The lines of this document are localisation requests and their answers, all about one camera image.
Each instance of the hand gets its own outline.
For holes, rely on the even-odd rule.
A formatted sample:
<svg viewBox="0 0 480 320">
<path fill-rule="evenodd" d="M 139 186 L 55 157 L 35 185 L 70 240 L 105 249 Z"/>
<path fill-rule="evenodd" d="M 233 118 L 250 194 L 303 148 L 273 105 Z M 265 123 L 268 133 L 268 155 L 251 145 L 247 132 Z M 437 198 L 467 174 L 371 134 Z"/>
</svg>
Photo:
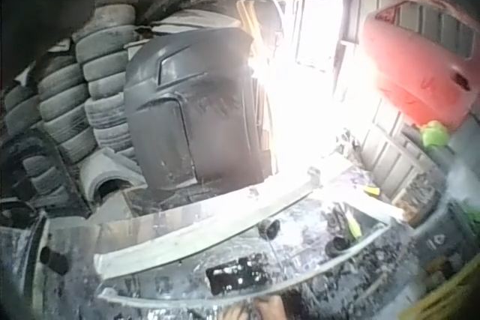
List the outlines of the hand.
<svg viewBox="0 0 480 320">
<path fill-rule="evenodd" d="M 284 303 L 278 295 L 270 298 L 255 299 L 255 307 L 262 316 L 262 320 L 287 320 Z"/>
<path fill-rule="evenodd" d="M 245 306 L 235 305 L 222 313 L 220 320 L 248 320 L 248 313 L 245 311 Z"/>
</svg>

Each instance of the bright light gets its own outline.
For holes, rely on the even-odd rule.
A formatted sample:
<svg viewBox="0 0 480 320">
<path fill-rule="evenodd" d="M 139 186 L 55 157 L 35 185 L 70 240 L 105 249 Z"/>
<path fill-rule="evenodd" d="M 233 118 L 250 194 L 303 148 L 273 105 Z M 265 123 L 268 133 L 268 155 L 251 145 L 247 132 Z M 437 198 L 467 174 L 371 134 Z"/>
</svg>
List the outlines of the bright light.
<svg viewBox="0 0 480 320">
<path fill-rule="evenodd" d="M 272 62 L 268 93 L 279 169 L 309 164 L 333 149 L 342 123 L 333 106 L 331 70 L 343 10 L 343 0 L 306 0 L 298 52 L 299 60 L 305 61 L 297 64 L 294 52 L 283 51 L 279 52 L 283 57 Z M 285 34 L 285 40 L 293 38 Z M 283 46 L 290 50 L 293 44 Z"/>
</svg>

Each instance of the garage wall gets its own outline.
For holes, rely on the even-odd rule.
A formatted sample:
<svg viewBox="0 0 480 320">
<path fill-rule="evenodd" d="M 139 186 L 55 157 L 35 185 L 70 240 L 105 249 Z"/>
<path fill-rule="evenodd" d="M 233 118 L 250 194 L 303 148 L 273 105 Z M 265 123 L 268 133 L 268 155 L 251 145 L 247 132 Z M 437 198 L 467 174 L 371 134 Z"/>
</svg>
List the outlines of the garage wall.
<svg viewBox="0 0 480 320">
<path fill-rule="evenodd" d="M 367 62 L 363 61 L 358 46 L 359 32 L 366 16 L 396 2 L 349 0 L 342 40 L 346 51 L 337 86 L 349 127 L 362 145 L 365 165 L 390 199 L 418 172 L 428 170 L 432 165 L 431 160 L 401 134 L 406 126 L 402 114 L 368 85 Z M 473 31 L 435 8 L 407 3 L 401 7 L 397 23 L 459 55 L 468 57 L 471 53 Z"/>
</svg>

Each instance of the stack of tires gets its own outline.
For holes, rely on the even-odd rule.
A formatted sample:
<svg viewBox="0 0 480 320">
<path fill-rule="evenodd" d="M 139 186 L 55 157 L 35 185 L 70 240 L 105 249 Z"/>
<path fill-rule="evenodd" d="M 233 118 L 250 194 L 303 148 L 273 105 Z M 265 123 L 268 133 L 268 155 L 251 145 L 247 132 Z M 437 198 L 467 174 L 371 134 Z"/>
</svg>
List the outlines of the stack of tires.
<svg viewBox="0 0 480 320">
<path fill-rule="evenodd" d="M 4 97 L 5 125 L 10 136 L 15 136 L 31 127 L 41 127 L 38 111 L 39 96 L 31 88 L 17 85 Z M 23 167 L 31 185 L 39 195 L 66 194 L 60 174 L 48 157 L 36 156 L 24 159 Z"/>
<path fill-rule="evenodd" d="M 72 170 L 97 143 L 85 114 L 88 86 L 73 55 L 52 55 L 42 64 L 37 84 L 43 128 L 55 140 Z"/>
<path fill-rule="evenodd" d="M 125 44 L 138 39 L 135 7 L 138 0 L 95 0 L 93 18 L 72 36 L 76 59 L 88 82 L 85 102 L 88 122 L 100 148 L 134 160 L 125 117 L 123 88 L 128 52 Z"/>
</svg>

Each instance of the red car part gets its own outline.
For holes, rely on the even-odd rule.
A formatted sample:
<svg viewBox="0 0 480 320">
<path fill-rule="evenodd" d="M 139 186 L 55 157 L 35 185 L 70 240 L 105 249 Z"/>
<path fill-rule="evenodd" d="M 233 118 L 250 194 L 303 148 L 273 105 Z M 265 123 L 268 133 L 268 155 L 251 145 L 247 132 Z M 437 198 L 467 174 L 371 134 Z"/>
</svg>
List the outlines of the red car part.
<svg viewBox="0 0 480 320">
<path fill-rule="evenodd" d="M 462 58 L 396 25 L 402 1 L 371 13 L 360 44 L 374 63 L 383 96 L 418 126 L 437 120 L 455 131 L 479 96 L 480 40 Z"/>
</svg>

